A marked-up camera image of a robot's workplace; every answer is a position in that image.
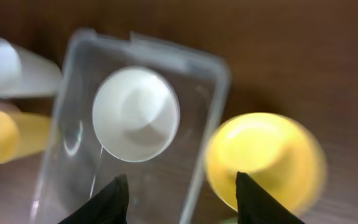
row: wooden table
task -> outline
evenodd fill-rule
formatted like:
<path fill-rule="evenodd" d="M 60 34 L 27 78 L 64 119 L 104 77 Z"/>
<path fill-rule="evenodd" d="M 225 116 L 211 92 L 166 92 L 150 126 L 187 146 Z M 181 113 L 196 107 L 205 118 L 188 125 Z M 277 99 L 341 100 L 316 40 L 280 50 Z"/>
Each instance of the wooden table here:
<path fill-rule="evenodd" d="M 329 163 L 323 197 L 304 220 L 358 223 L 358 1 L 0 0 L 0 37 L 59 65 L 79 27 L 124 39 L 135 31 L 224 57 L 233 84 L 223 120 L 267 111 L 304 124 Z M 39 160 L 0 166 L 0 224 L 25 223 Z M 234 215 L 205 182 L 193 222 Z"/>

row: clear plastic container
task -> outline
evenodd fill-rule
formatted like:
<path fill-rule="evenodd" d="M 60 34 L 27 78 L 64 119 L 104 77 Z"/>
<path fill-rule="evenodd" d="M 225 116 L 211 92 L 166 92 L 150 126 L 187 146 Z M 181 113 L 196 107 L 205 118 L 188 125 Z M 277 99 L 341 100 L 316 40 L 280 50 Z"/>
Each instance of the clear plastic container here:
<path fill-rule="evenodd" d="M 171 145 L 136 163 L 120 161 L 102 148 L 91 117 L 103 80 L 132 65 L 155 70 L 171 84 L 181 118 Z M 189 223 L 204 179 L 204 149 L 219 124 L 229 87 L 225 63 L 144 36 L 126 41 L 79 30 L 68 46 L 63 76 L 52 123 L 60 137 L 50 139 L 58 144 L 45 153 L 30 222 L 58 223 L 126 174 L 128 223 Z"/>

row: container lid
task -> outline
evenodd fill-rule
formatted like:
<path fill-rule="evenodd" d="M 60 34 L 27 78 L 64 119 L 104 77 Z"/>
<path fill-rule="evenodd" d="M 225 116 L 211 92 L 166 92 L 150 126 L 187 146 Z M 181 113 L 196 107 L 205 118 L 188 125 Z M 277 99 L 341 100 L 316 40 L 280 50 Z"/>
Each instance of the container lid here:
<path fill-rule="evenodd" d="M 128 68 L 158 74 L 153 87 L 169 86 L 168 96 L 176 98 L 169 108 L 178 108 L 180 115 L 166 149 L 137 162 L 109 153 L 99 141 L 93 119 L 103 83 Z M 189 223 L 204 180 L 204 149 L 219 124 L 228 86 L 227 67 L 213 55 L 141 35 L 133 34 L 126 41 L 93 30 L 76 32 L 53 111 L 52 132 L 60 136 L 50 140 L 57 143 L 50 144 L 44 155 L 31 223 L 60 222 L 120 174 L 127 175 L 129 184 L 128 223 Z M 111 94 L 111 102 L 121 93 Z M 155 92 L 149 93 L 138 105 L 154 97 Z M 157 103 L 141 107 L 153 114 L 159 107 L 158 101 L 153 102 Z M 130 110 L 118 112 L 123 119 L 131 115 Z"/>

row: yellow cup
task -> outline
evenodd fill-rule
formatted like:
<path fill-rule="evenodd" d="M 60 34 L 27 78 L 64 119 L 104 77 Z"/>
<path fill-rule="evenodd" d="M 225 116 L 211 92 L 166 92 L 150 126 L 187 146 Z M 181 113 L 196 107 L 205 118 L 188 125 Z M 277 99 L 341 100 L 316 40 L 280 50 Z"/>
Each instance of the yellow cup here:
<path fill-rule="evenodd" d="M 46 116 L 0 111 L 0 164 L 45 150 L 49 131 Z"/>
<path fill-rule="evenodd" d="M 206 175 L 216 195 L 237 210 L 236 173 L 248 173 L 285 208 L 299 215 L 318 198 L 326 173 L 322 150 L 301 124 L 270 113 L 232 118 L 206 151 Z"/>

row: white object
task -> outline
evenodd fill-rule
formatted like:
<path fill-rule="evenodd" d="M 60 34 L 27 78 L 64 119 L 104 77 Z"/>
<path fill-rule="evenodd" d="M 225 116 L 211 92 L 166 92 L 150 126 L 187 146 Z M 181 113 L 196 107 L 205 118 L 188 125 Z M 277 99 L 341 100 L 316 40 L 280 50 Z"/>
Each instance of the white object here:
<path fill-rule="evenodd" d="M 0 98 L 53 96 L 61 80 L 55 63 L 0 38 Z"/>
<path fill-rule="evenodd" d="M 126 67 L 102 83 L 92 119 L 96 137 L 110 154 L 143 162 L 170 145 L 180 111 L 176 94 L 161 75 L 144 67 Z"/>

